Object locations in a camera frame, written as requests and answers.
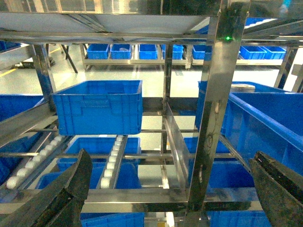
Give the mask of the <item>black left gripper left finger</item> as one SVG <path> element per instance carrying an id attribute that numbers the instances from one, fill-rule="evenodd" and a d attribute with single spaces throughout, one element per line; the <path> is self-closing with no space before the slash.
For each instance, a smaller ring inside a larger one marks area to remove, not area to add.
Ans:
<path id="1" fill-rule="evenodd" d="M 77 161 L 28 202 L 4 218 L 2 227 L 81 227 L 92 161 L 81 149 Z"/>

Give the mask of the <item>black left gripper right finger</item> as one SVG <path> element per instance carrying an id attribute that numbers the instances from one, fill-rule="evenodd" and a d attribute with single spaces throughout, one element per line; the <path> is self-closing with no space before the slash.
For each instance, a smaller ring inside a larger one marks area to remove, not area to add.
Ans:
<path id="1" fill-rule="evenodd" d="M 258 151 L 249 160 L 260 205 L 273 227 L 303 225 L 303 177 Z"/>

